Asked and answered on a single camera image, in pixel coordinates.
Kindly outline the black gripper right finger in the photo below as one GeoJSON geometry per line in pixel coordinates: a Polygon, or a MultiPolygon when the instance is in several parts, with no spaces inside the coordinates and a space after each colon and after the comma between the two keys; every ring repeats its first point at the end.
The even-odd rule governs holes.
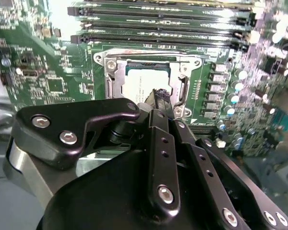
{"type": "Polygon", "coordinates": [[[174,118],[167,91],[162,108],[171,118],[174,137],[204,195],[202,220],[208,230],[288,230],[286,214],[220,148],[195,138],[174,118]]]}

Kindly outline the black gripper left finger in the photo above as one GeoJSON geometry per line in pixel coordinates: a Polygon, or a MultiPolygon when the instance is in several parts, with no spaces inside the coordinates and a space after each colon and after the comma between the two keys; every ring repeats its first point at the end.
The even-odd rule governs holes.
{"type": "Polygon", "coordinates": [[[144,103],[114,98],[31,106],[19,110],[6,158],[14,179],[46,206],[77,179],[77,162],[99,150],[127,144],[144,154],[144,195],[153,207],[179,205],[174,119],[170,95],[153,90],[144,103]]]}

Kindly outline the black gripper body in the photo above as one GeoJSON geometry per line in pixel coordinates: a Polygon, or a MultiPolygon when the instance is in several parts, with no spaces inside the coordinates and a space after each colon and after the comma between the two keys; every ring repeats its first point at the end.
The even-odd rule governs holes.
{"type": "Polygon", "coordinates": [[[166,221],[149,208],[147,155],[128,151],[62,187],[48,203],[42,230],[216,230],[199,180],[177,166],[180,211],[166,221]]]}

